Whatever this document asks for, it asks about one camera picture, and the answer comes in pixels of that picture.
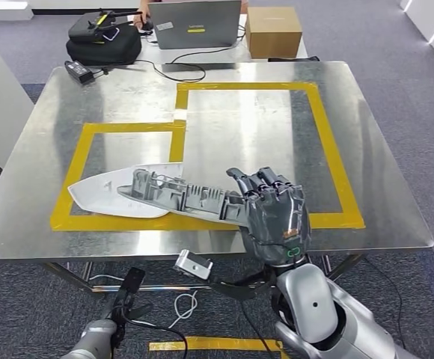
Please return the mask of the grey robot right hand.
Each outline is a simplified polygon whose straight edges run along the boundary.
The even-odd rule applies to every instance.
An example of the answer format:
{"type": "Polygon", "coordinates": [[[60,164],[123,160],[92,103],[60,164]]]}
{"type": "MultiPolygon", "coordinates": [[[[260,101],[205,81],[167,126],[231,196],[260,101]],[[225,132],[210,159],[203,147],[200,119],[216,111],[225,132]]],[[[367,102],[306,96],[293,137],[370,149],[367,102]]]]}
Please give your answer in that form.
{"type": "Polygon", "coordinates": [[[246,175],[229,168],[237,182],[245,212],[239,227],[246,251],[266,265],[287,267],[303,261],[310,243],[310,219],[301,185],[270,167],[246,175]]]}

